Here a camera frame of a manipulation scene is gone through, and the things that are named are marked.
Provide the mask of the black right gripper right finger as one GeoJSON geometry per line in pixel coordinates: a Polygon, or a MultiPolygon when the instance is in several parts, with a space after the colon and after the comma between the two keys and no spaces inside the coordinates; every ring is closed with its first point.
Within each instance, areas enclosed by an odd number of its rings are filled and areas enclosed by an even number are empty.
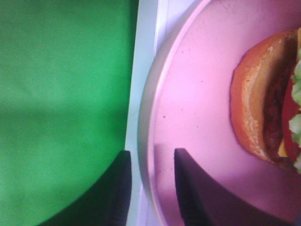
{"type": "Polygon", "coordinates": [[[174,151],[175,188],[186,226],[292,226],[229,192],[184,148],[174,151]]]}

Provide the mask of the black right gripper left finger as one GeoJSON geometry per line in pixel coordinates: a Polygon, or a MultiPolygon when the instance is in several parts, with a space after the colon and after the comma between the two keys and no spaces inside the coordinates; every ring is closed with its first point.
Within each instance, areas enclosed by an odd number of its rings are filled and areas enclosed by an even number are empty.
{"type": "Polygon", "coordinates": [[[121,151],[81,197],[41,225],[125,226],[130,200],[131,155],[121,151]]]}

